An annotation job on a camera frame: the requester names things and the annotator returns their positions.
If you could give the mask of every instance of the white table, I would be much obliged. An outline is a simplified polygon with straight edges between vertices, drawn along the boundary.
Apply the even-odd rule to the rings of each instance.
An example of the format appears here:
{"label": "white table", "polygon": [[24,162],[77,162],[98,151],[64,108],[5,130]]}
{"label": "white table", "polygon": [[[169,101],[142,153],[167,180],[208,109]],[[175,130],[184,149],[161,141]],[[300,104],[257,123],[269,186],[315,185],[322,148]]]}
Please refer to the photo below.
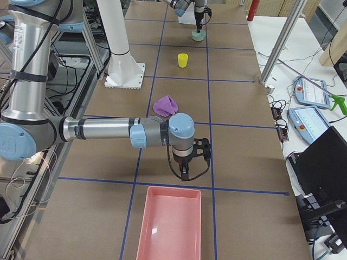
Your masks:
{"label": "white table", "polygon": [[[250,34],[252,36],[254,49],[255,51],[261,52],[265,55],[270,55],[271,50],[278,38],[278,35],[286,21],[285,17],[254,17],[252,22],[248,22],[250,29]],[[307,25],[306,21],[303,18],[300,18],[296,23],[287,43],[286,48],[282,51],[280,59],[293,60],[293,59],[304,59],[310,55],[313,55],[316,50],[320,48],[319,43],[317,42],[314,34]],[[333,78],[336,75],[334,68],[332,67],[322,67],[319,63],[319,57],[323,51],[320,49],[320,52],[314,56],[312,63],[307,68],[305,76],[322,79],[326,81],[327,85],[334,85]],[[261,71],[264,69],[267,60],[266,57],[257,54],[258,63],[260,65]],[[292,61],[287,64],[295,68],[299,72],[303,72],[307,64],[311,61],[311,57],[305,61]],[[275,100],[284,99],[288,101],[290,96],[287,93],[287,86],[292,84],[295,78],[298,75],[292,72],[290,69],[286,68],[282,64],[278,64],[274,67],[271,77],[266,82],[265,86],[273,85],[275,87],[274,92],[271,94]],[[335,77],[335,86],[328,87],[328,91],[336,95],[347,94],[347,89],[342,83],[338,76]],[[295,97],[292,98],[290,103],[290,108],[301,107],[302,105],[296,102]],[[284,109],[282,117],[288,122],[290,127],[288,137],[289,141],[284,143],[283,155],[287,157],[291,152],[303,152],[308,144],[300,137],[298,132],[294,129],[293,125],[289,122],[287,118],[288,106]],[[333,121],[342,118],[344,115],[337,107],[333,112],[329,110],[321,109],[322,114],[327,118],[328,121]],[[347,140],[347,119],[339,121],[333,124],[339,133]],[[294,171],[292,170],[290,164],[287,162],[288,173],[291,177],[292,187],[295,195],[303,194],[303,191],[300,189],[297,178]],[[322,253],[324,253],[327,247],[323,244],[323,241],[327,238],[321,237],[315,246],[315,258],[318,258]],[[347,250],[344,249],[341,253],[337,255],[328,254],[324,259],[347,259]]]}

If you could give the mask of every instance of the table surface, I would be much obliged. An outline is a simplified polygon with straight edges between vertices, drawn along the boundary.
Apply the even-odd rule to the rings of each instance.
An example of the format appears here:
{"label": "table surface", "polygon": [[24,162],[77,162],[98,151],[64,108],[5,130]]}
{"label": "table surface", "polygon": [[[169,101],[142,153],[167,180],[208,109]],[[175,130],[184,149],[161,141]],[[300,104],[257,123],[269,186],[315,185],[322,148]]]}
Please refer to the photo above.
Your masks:
{"label": "table surface", "polygon": [[[182,183],[164,147],[127,139],[74,141],[25,259],[135,259],[150,185],[202,192],[202,259],[310,259],[243,7],[210,5],[207,38],[177,22],[163,3],[133,2],[126,15],[131,54],[146,63],[141,90],[96,86],[86,115],[155,115],[170,95],[213,147],[210,171]],[[188,53],[185,69],[177,54]],[[190,165],[203,171],[203,160]]]}
{"label": "table surface", "polygon": [[[260,70],[262,71],[264,69],[267,60],[266,57],[259,54],[265,54],[269,55],[271,53],[271,50],[278,38],[278,35],[286,21],[286,18],[284,17],[255,17],[252,22],[248,22],[248,26],[250,29],[250,34],[252,36],[254,49],[257,52],[257,59],[258,63],[260,65]],[[280,59],[281,60],[294,60],[294,59],[304,59],[308,56],[313,55],[317,50],[319,50],[319,53],[313,57],[313,60],[311,62],[312,58],[308,58],[304,61],[292,61],[288,62],[291,67],[296,69],[297,71],[303,73],[305,67],[308,65],[308,63],[311,62],[311,64],[308,66],[306,72],[304,73],[305,76],[311,77],[314,79],[321,79],[325,80],[327,85],[335,85],[334,87],[327,87],[328,91],[336,94],[336,95],[343,95],[347,94],[346,86],[343,84],[341,79],[336,76],[336,71],[332,67],[323,67],[319,63],[319,57],[323,53],[323,50],[321,49],[319,42],[317,42],[314,34],[312,33],[311,29],[307,25],[306,21],[303,18],[300,18],[290,37],[288,38],[288,41],[286,43],[286,48],[281,52]],[[275,100],[284,99],[288,101],[290,99],[290,96],[287,93],[287,86],[292,84],[295,81],[295,78],[298,75],[296,75],[294,72],[292,72],[290,69],[286,68],[282,64],[275,65],[275,68],[272,71],[271,77],[266,82],[265,86],[267,85],[273,85],[275,87],[275,91],[271,94]],[[286,106],[282,117],[288,122],[287,118],[287,110],[289,108],[293,107],[302,107],[303,105],[300,105],[297,103],[295,97],[291,99],[290,106]],[[320,109],[322,114],[327,118],[328,121],[337,120],[339,118],[342,118],[344,115],[339,110],[339,108],[336,108],[333,112],[329,111],[328,109]],[[333,124],[336,129],[339,131],[339,133],[343,136],[344,139],[347,140],[347,119],[339,121],[337,123]],[[285,142],[284,144],[284,150],[283,155],[284,157],[287,157],[291,152],[297,151],[297,152],[303,152],[307,147],[308,144],[303,141],[303,139],[299,136],[298,132],[294,129],[291,122],[289,123],[289,141]],[[290,165],[289,162],[287,162],[287,169],[288,173],[291,177],[291,183],[294,190],[295,195],[304,194],[302,189],[300,188],[300,185],[298,183],[298,180],[295,176],[295,173]],[[327,247],[323,244],[323,241],[328,236],[320,238],[320,240],[317,241],[316,249],[315,249],[315,257],[317,258],[320,256]],[[347,258],[347,250],[344,249],[340,254],[333,255],[328,254],[325,259],[346,259]]]}

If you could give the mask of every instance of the purple cloth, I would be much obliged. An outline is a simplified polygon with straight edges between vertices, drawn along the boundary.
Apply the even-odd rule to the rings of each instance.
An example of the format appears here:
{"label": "purple cloth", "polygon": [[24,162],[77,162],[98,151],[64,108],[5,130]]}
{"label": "purple cloth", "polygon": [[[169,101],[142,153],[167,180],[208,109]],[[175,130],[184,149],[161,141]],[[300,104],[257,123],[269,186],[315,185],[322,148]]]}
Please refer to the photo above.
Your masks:
{"label": "purple cloth", "polygon": [[175,115],[176,112],[178,111],[178,106],[175,103],[175,101],[172,99],[172,97],[165,96],[154,103],[153,110],[158,115],[166,117],[170,114]]}

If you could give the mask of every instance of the green handle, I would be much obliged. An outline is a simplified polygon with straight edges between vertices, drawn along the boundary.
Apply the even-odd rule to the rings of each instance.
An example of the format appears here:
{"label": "green handle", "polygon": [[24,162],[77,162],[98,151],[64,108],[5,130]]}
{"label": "green handle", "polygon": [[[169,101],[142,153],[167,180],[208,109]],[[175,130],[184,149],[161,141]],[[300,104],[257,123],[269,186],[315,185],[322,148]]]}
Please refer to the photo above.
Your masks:
{"label": "green handle", "polygon": [[342,114],[347,115],[347,107],[345,104],[345,98],[342,96],[337,96],[337,95],[331,95],[331,97],[335,101],[335,104],[332,106],[331,111],[333,111],[336,108],[336,106],[338,105],[342,111]]}

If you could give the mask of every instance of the yellow cup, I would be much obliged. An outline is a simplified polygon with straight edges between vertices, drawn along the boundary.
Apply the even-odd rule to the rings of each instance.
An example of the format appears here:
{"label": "yellow cup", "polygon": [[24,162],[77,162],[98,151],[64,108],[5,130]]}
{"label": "yellow cup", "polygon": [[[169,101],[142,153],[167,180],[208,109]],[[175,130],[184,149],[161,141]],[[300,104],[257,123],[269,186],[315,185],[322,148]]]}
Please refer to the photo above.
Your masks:
{"label": "yellow cup", "polygon": [[185,68],[188,62],[188,54],[180,53],[177,55],[177,58],[178,58],[178,66],[180,68]]}

